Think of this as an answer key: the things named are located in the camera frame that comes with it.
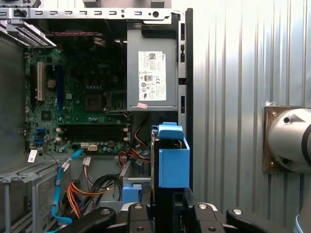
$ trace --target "power supply label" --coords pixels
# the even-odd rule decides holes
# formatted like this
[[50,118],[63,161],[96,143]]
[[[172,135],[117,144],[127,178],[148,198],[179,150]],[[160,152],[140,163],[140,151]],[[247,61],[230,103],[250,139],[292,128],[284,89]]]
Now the power supply label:
[[160,51],[138,52],[139,101],[166,100],[165,63]]

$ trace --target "pink sticker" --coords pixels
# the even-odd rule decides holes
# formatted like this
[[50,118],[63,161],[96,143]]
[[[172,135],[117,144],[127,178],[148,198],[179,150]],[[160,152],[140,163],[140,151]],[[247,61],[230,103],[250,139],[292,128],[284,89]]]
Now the pink sticker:
[[137,107],[138,108],[143,108],[143,109],[147,109],[147,107],[148,107],[148,105],[147,104],[145,104],[145,103],[137,103]]

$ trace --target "screw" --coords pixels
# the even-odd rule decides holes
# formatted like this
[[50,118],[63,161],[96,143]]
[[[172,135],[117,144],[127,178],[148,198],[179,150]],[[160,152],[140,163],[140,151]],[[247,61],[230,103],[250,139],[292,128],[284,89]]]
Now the screw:
[[199,208],[204,210],[204,209],[206,209],[206,208],[207,208],[207,206],[206,206],[206,205],[204,205],[204,204],[199,204]]
[[243,214],[243,212],[242,212],[241,210],[237,210],[237,209],[233,210],[233,212],[234,212],[236,215],[241,215],[241,214]]
[[215,232],[215,231],[216,231],[216,228],[214,228],[214,227],[209,227],[208,230],[209,230],[210,232]]
[[141,209],[142,205],[141,204],[137,204],[136,206],[134,206],[135,209]]
[[108,209],[103,209],[101,211],[101,215],[108,215],[110,213],[110,211]]

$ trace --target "motherboard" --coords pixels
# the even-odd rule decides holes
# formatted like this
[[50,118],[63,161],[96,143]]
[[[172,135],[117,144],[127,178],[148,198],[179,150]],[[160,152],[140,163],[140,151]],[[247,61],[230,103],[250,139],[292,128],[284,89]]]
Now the motherboard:
[[125,55],[118,47],[64,53],[25,49],[29,149],[117,154],[130,143]]

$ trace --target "expansion slot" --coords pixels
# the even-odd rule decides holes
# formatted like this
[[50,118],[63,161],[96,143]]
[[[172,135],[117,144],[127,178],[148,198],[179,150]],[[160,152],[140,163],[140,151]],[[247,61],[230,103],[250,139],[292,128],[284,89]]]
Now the expansion slot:
[[62,65],[56,66],[56,89],[57,89],[57,109],[58,113],[62,113],[63,96],[64,96],[64,71]]
[[37,100],[45,101],[45,65],[37,63]]
[[35,111],[35,90],[36,90],[36,67],[35,65],[30,65],[30,76],[29,76],[29,88],[30,88],[30,105],[31,109]]
[[66,124],[59,125],[63,140],[69,141],[127,141],[128,126],[115,124]]

